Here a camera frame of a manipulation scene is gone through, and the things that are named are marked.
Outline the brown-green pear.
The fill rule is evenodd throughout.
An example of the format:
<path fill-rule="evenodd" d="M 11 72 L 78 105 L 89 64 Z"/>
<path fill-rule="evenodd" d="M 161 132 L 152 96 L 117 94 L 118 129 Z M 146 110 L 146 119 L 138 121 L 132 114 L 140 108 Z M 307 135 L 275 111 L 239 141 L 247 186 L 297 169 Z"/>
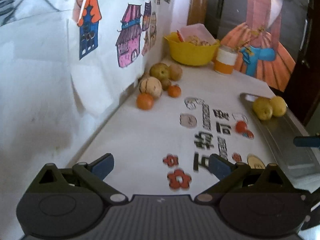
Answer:
<path fill-rule="evenodd" d="M 253 102 L 252 108 L 259 120 L 266 121 L 272 118 L 273 108 L 270 104 L 270 99 L 258 97 Z"/>

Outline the orange tangerine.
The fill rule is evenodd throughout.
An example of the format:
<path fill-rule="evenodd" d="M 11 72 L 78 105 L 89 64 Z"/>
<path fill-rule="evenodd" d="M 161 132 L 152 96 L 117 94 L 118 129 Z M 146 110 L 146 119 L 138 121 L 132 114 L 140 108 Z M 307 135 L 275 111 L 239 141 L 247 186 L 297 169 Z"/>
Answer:
<path fill-rule="evenodd" d="M 182 91 L 178 85 L 174 85 L 168 87 L 167 93 L 172 98 L 179 98 L 182 94 Z"/>
<path fill-rule="evenodd" d="M 154 99 L 150 94 L 140 93 L 136 99 L 136 105 L 139 109 L 148 111 L 154 105 Z"/>

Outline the metal tray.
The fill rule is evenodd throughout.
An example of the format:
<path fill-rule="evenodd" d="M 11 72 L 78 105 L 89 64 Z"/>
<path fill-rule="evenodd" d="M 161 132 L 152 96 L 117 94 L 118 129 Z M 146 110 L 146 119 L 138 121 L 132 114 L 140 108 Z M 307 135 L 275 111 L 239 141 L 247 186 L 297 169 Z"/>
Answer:
<path fill-rule="evenodd" d="M 319 176 L 319 149 L 294 145 L 295 137 L 306 137 L 308 132 L 289 109 L 282 117 L 261 121 L 252 109 L 253 102 L 258 96 L 241 93 L 239 98 L 287 177 L 302 180 Z"/>

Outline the yellow lemon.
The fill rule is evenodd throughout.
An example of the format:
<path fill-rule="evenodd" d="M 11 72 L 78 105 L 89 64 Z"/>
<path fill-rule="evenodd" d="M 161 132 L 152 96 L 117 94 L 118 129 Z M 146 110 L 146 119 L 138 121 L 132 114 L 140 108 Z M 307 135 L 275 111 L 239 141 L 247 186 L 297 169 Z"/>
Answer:
<path fill-rule="evenodd" d="M 287 104 L 282 97 L 274 96 L 270 100 L 270 105 L 272 106 L 272 109 L 273 109 L 273 116 L 282 117 L 285 115 L 287 111 Z"/>

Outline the tan striped melon near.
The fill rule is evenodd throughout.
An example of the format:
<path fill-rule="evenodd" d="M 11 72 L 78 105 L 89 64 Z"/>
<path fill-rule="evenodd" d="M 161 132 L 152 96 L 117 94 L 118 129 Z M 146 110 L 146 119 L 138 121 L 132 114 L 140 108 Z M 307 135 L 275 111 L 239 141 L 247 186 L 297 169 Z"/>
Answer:
<path fill-rule="evenodd" d="M 150 94 L 154 99 L 158 99 L 162 95 L 162 84 L 155 77 L 147 77 L 140 82 L 140 93 Z"/>

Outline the tan striped melon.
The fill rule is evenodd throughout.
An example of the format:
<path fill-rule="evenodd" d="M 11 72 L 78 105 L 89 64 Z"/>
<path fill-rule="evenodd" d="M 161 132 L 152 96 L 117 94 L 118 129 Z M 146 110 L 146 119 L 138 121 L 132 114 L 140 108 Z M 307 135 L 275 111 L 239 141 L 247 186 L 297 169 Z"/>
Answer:
<path fill-rule="evenodd" d="M 147 77 L 140 82 L 140 93 L 150 94 L 154 99 L 158 99 L 162 95 L 162 84 L 155 77 Z"/>
<path fill-rule="evenodd" d="M 178 64 L 173 63 L 169 66 L 169 74 L 172 81 L 179 81 L 182 78 L 183 70 Z"/>

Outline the small kiwi left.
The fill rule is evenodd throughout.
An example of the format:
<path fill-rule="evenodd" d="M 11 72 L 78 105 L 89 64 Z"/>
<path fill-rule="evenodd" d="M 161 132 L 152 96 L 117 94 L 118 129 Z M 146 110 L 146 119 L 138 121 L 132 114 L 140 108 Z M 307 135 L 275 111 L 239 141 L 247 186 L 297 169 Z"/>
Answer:
<path fill-rule="evenodd" d="M 150 75 L 149 73 L 144 73 L 139 79 L 138 79 L 138 82 L 141 82 L 143 79 L 146 79 L 148 78 Z"/>

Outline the small kiwi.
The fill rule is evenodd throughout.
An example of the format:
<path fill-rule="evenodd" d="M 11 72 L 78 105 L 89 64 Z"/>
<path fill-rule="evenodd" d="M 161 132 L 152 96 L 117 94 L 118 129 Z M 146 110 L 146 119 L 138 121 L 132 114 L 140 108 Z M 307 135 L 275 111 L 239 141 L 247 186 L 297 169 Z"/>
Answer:
<path fill-rule="evenodd" d="M 162 85 L 162 89 L 164 91 L 167 91 L 168 88 L 171 86 L 171 80 L 169 78 L 161 79 L 161 85 Z"/>
<path fill-rule="evenodd" d="M 141 82 L 143 79 L 146 79 L 148 78 L 150 75 L 149 73 L 144 73 L 139 79 L 138 79 L 138 82 Z"/>

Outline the small kiwi front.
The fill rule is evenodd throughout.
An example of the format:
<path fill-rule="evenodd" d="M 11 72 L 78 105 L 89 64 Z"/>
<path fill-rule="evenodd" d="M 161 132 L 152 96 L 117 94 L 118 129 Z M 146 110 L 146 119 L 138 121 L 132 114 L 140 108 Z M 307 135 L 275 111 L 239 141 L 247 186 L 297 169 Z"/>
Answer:
<path fill-rule="evenodd" d="M 167 91 L 168 88 L 171 86 L 171 80 L 169 78 L 161 79 L 161 85 L 162 85 L 162 89 L 164 91 Z"/>

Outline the tan striped melon far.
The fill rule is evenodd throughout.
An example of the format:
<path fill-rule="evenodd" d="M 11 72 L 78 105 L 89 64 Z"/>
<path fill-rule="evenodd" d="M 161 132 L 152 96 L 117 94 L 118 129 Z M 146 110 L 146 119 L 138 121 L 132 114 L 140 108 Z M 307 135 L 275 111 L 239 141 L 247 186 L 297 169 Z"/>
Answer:
<path fill-rule="evenodd" d="M 169 66 L 169 74 L 172 81 L 179 81 L 182 78 L 183 70 L 178 64 L 173 63 Z"/>

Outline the white and orange cup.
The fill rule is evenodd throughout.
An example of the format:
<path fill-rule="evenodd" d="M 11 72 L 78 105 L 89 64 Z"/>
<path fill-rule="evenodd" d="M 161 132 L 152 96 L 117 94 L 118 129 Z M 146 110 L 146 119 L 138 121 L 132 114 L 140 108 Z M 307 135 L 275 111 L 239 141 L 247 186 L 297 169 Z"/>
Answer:
<path fill-rule="evenodd" d="M 237 58 L 237 51 L 228 46 L 221 45 L 214 60 L 214 70 L 224 75 L 232 74 Z"/>

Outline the large green pear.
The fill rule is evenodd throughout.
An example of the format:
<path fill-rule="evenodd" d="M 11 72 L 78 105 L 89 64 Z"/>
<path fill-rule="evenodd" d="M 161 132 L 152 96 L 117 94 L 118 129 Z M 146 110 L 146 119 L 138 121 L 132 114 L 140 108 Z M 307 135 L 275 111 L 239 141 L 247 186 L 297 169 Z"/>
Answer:
<path fill-rule="evenodd" d="M 155 77 L 160 81 L 163 79 L 168 79 L 170 77 L 169 67 L 164 63 L 154 64 L 150 68 L 149 74 L 150 76 Z"/>

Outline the paper with house drawings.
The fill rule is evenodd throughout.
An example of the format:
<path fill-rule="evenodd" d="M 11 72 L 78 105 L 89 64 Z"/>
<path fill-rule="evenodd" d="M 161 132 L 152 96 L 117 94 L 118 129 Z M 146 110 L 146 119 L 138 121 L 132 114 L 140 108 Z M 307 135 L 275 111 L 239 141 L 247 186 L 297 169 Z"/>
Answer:
<path fill-rule="evenodd" d="M 85 110 L 102 114 L 157 59 L 171 24 L 170 0 L 1 0 L 1 84 L 27 95 L 13 73 L 68 66 Z"/>

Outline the painting of woman in dress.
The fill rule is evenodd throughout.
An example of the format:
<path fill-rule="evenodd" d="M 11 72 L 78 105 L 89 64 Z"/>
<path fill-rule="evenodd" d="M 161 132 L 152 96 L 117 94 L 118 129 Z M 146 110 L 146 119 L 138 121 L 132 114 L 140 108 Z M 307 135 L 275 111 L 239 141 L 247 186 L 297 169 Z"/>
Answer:
<path fill-rule="evenodd" d="M 234 68 L 284 91 L 303 48 L 310 0 L 208 0 L 204 25 L 238 52 Z"/>

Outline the yellow plastic bowl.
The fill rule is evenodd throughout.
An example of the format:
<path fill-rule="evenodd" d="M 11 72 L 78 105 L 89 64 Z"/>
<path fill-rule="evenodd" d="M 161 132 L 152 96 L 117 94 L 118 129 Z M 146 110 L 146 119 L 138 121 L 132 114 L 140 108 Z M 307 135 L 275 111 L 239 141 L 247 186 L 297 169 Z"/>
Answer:
<path fill-rule="evenodd" d="M 181 42 L 176 32 L 164 36 L 169 46 L 169 53 L 173 60 L 186 66 L 204 66 L 212 61 L 220 46 L 216 40 L 210 46 L 196 46 L 188 42 Z"/>

